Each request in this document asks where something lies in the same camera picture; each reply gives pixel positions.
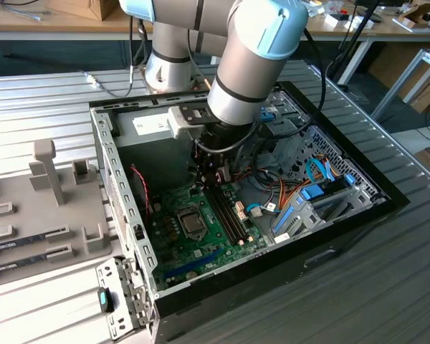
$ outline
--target black cable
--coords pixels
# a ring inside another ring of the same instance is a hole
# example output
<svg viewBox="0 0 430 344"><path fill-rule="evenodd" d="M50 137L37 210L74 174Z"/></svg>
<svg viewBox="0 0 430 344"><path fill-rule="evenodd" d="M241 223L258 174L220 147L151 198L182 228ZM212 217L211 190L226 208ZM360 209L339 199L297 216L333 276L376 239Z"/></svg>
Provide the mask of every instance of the black cable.
<svg viewBox="0 0 430 344"><path fill-rule="evenodd" d="M426 89L429 86L430 86L430 82L414 98L410 99L400 110L396 111L395 113L393 113L392 115L388 116L387 118L384 118L383 120L380 120L379 124L383 124L383 123L391 120L392 118L394 118L395 116L397 116L399 113L401 113L408 105L412 104L413 102L415 102L419 98L422 98L422 97L425 97L426 95L428 95L430 93L430 90L427 93L424 93L424 92L426 91Z"/></svg>
<svg viewBox="0 0 430 344"><path fill-rule="evenodd" d="M422 136L424 136L427 140L429 140L430 141L430 138L428 138L427 136L425 136L419 129L416 129L417 130L417 132L419 133L419 134L421 134Z"/></svg>
<svg viewBox="0 0 430 344"><path fill-rule="evenodd" d="M120 48L120 58L121 58L121 65L123 66L123 68L126 68L126 63L124 63L124 58L123 58L123 48L122 48L122 44L121 41L118 41L118 47Z"/></svg>
<svg viewBox="0 0 430 344"><path fill-rule="evenodd" d="M323 70L322 58L320 56L320 53L318 52L317 45L315 44L314 40L312 39L312 36L310 35L310 33L307 29L304 30L304 35L306 36L307 40L311 44L312 50L314 51L315 57L317 58L318 69L320 70L320 78L322 81L322 90L321 90L321 95L320 95L320 102L319 102L319 105L316 109L316 113L319 113L323 108L323 104L325 103L326 77L325 77L325 73ZM295 130L289 134L273 135L273 136L270 136L268 138L263 138L261 141L259 141L259 143L257 144L257 147L255 147L255 149L253 150L252 160L251 160L251 164L250 164L252 167L252 174L258 183L260 183L260 184L270 183L270 180L262 178L259 174L259 171L258 171L258 155L259 155L259 152L261 152L263 147L266 145L267 141L269 141L269 140L275 141L275 140L281 140L283 138L290 138L290 137L297 135L298 133L301 133L302 131L306 130L311 124L312 124L312 115L311 115L311 119L308 120L306 123L304 123L303 126L301 126L297 130Z"/></svg>
<svg viewBox="0 0 430 344"><path fill-rule="evenodd" d="M322 93L320 95L320 102L317 106L317 113L319 113L323 108L323 103L325 103L325 96L327 93L327 80L326 80L325 73L323 72L322 57L318 52L318 48L316 43L314 42L314 39L312 39L312 36L310 35L307 29L304 29L304 35L306 36L307 40L310 43L310 46L312 47L312 50L314 51L315 58L317 59L318 69L320 71L320 79L322 80Z"/></svg>
<svg viewBox="0 0 430 344"><path fill-rule="evenodd" d="M252 129L250 129L250 131L242 139L240 139L236 143L233 143L232 145L229 145L228 147L225 147L225 148L210 149L210 148L204 146L204 144L198 138L195 140L195 143L201 150L203 150L206 153L210 153L210 154L227 153L229 151L232 151L233 149L240 147L244 143L246 143L258 131L260 125L261 125L261 122L258 120L258 122L253 124Z"/></svg>
<svg viewBox="0 0 430 344"><path fill-rule="evenodd" d="M328 76L328 70L330 70L331 66L333 66L343 56L343 54L342 54L343 47L344 47L345 41L347 40L347 37L349 35L350 28L352 27L352 23L353 23L353 20L355 18L356 12L357 12L357 6L358 5L355 4L355 7L353 8L352 19L350 20L349 27L347 29L347 32L345 33L343 40L338 45L338 52L336 53L335 58L328 64L328 66L325 69L325 76L326 77Z"/></svg>
<svg viewBox="0 0 430 344"><path fill-rule="evenodd" d="M24 5L33 4L34 2L37 2L37 1L40 1L40 0L32 0L32 1L28 1L28 2L23 2L22 4L10 4L9 2L1 2L0 1L0 4L1 5L7 5L7 6L24 6Z"/></svg>
<svg viewBox="0 0 430 344"><path fill-rule="evenodd" d="M343 40L341 41L341 43L338 46L338 53L341 53L343 51L345 41L347 40L347 37L349 35L350 28L352 27L352 23L353 23L353 20L355 18L355 15L357 14L357 6L358 5L355 4L355 7L353 8L352 19L350 20L349 27L347 29L347 32L345 33L345 36L344 36Z"/></svg>
<svg viewBox="0 0 430 344"><path fill-rule="evenodd" d="M191 60L191 63L193 63L193 66L197 69L199 74L204 78L204 84L206 84L207 88L210 90L212 87L212 84L210 83L209 79L207 79L206 75L202 72L201 68L199 68L196 61L194 61L193 53L191 52L191 44L190 44L190 39L189 39L189 29L186 32L186 44L188 47L188 55L189 55L189 59Z"/></svg>
<svg viewBox="0 0 430 344"><path fill-rule="evenodd" d="M132 86L134 84L134 59L133 59L133 17L130 17L129 19L129 61L130 61L130 68L129 68L129 88L125 95L116 95L112 91L108 90L103 86L100 82L98 82L92 75L90 75L87 72L83 72L83 74L86 76L87 80L91 82L94 86L99 87L104 92L108 93L112 97L115 98L125 98L130 94L130 91L132 91Z"/></svg>
<svg viewBox="0 0 430 344"><path fill-rule="evenodd" d="M316 109L316 113L319 113L323 108L323 104L325 103L325 97L326 97L326 92L327 92L327 82L326 82L325 73L323 71L322 57L320 56L317 45L314 42L314 39L312 39L312 36L310 35L310 33L307 29L304 29L304 35L306 36L307 40L310 43L310 46L312 47L312 50L315 54L315 58L317 59L318 69L320 71L320 79L322 82L322 89L321 89L321 94L320 94L320 102L319 102L318 107ZM310 114L310 116L311 116L311 119L308 120L306 123L304 123L304 125L302 127L298 128L297 130L295 130L291 133L288 133L288 134L273 135L273 136L270 136L268 139L270 139L270 140L281 140L283 138L291 138L292 136L302 132L303 130L307 129L307 127L309 127L309 125L312 123L313 115Z"/></svg>
<svg viewBox="0 0 430 344"><path fill-rule="evenodd" d="M349 52L356 45L359 36L361 35L363 29L365 28L366 23L368 22L368 20L371 17L371 14L373 14L374 10L376 9L376 7L379 5L380 2L381 2L381 0L374 0L373 3L371 4L371 6L368 7L368 9L366 10L365 16L363 17L363 20L358 25L358 28L356 29L355 33L353 34L352 39L349 42L349 45L344 49L343 56L337 62L335 62L335 64L333 65L333 68L328 70L328 77L330 79L335 77L336 73L341 68L342 64L344 63L344 60L349 55Z"/></svg>
<svg viewBox="0 0 430 344"><path fill-rule="evenodd" d="M148 34L146 32L145 24L143 23L142 19L138 20L137 27L138 27L138 35L140 36L140 40L142 41L142 43L140 44L140 48L138 48L138 51L135 53L134 65L140 66L140 65L145 64L145 62L148 59L148 50L146 49L146 42L148 41ZM143 59L139 64L137 64L138 56L139 56L142 49L143 49Z"/></svg>

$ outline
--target blue tab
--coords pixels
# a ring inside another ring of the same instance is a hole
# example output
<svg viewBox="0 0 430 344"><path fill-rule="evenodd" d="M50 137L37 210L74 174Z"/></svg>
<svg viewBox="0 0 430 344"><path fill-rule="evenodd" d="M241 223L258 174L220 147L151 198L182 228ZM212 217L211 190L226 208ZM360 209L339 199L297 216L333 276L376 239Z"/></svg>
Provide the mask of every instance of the blue tab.
<svg viewBox="0 0 430 344"><path fill-rule="evenodd" d="M351 174L346 174L344 177L345 177L345 180L346 180L350 185L353 185L353 184L356 182L355 178L353 178L353 176L352 176Z"/></svg>
<svg viewBox="0 0 430 344"><path fill-rule="evenodd" d="M293 208L292 206L287 209L287 211L285 212L284 216L282 216L282 218L280 219L279 223L276 225L276 227L274 227L274 229L273 229L274 233L277 233L279 231L280 227L282 227L282 225L284 224L284 222L288 219L288 216L290 216L290 214L294 210L295 210L295 208Z"/></svg>
<svg viewBox="0 0 430 344"><path fill-rule="evenodd" d="M275 115L267 111L264 107L261 108L261 116L259 118L263 123L272 122L275 120Z"/></svg>
<svg viewBox="0 0 430 344"><path fill-rule="evenodd" d="M107 297L106 297L104 292L101 292L100 293L100 304L104 305L105 303L107 303Z"/></svg>
<svg viewBox="0 0 430 344"><path fill-rule="evenodd" d="M323 195L323 190L318 185L311 185L301 190L301 194L304 196L306 201L313 199L317 196Z"/></svg>

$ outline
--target white connector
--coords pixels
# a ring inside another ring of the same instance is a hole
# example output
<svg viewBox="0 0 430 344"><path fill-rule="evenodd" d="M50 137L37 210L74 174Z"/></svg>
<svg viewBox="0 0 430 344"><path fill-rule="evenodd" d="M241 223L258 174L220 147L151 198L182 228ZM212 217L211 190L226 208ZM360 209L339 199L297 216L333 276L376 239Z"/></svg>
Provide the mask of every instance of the white connector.
<svg viewBox="0 0 430 344"><path fill-rule="evenodd" d="M91 74L89 74L88 72L84 72L83 73L86 77L86 80L95 88L100 88L100 83L95 79L95 77L93 77Z"/></svg>

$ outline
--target sticker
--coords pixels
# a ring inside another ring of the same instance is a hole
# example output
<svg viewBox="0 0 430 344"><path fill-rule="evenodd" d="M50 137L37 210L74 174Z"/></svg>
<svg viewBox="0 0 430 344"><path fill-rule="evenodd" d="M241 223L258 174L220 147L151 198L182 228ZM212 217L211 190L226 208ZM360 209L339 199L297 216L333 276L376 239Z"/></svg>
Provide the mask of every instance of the sticker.
<svg viewBox="0 0 430 344"><path fill-rule="evenodd" d="M132 120L138 135L149 135L170 130L167 122L168 114L136 117Z"/></svg>
<svg viewBox="0 0 430 344"><path fill-rule="evenodd" d="M269 113L276 113L277 112L277 108L275 106L266 107L265 110Z"/></svg>
<svg viewBox="0 0 430 344"><path fill-rule="evenodd" d="M10 244L1 245L0 249L6 249L6 248L9 248L9 247L13 247L13 246L16 246L15 242L12 242Z"/></svg>
<svg viewBox="0 0 430 344"><path fill-rule="evenodd" d="M284 233L284 234L280 234L279 236L276 236L274 238L274 241L276 244L279 244L280 242L284 242L285 240L289 239L290 236L288 235L288 233Z"/></svg>
<svg viewBox="0 0 430 344"><path fill-rule="evenodd" d="M17 264L6 265L5 267L0 267L0 271L14 269L15 267L17 267Z"/></svg>
<svg viewBox="0 0 430 344"><path fill-rule="evenodd" d="M267 204L266 209L269 210L269 211L274 211L275 210L275 204L273 204L272 202L269 202Z"/></svg>

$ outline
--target wooden desk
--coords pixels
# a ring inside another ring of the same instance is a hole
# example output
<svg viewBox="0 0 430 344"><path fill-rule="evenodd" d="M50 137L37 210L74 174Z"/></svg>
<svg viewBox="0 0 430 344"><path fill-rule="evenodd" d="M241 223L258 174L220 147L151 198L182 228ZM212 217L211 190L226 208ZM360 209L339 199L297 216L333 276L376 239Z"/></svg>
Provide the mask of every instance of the wooden desk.
<svg viewBox="0 0 430 344"><path fill-rule="evenodd" d="M97 21L81 16L46 8L46 0L34 4L18 6L22 11L51 11L41 15L42 20L36 21L25 16L3 10L0 6L0 40L126 40L129 33L128 15L118 6L104 21ZM148 32L153 31L150 22L146 22Z"/></svg>
<svg viewBox="0 0 430 344"><path fill-rule="evenodd" d="M46 0L23 6L28 11L46 9ZM349 13L353 5L346 1L344 7ZM52 14L44 15L42 21L28 19L0 7L0 40L126 40L128 39L128 16L118 7L105 21L95 21L63 12L50 10ZM365 29L359 40L359 47L346 67L340 84L347 84L353 73L365 57L374 42L430 42L430 34L411 34L392 22L393 15L383 15L383 22L374 24L372 29ZM147 23L151 33L151 23ZM324 15L309 18L307 29L315 41L340 41L346 28L332 28L325 23Z"/></svg>

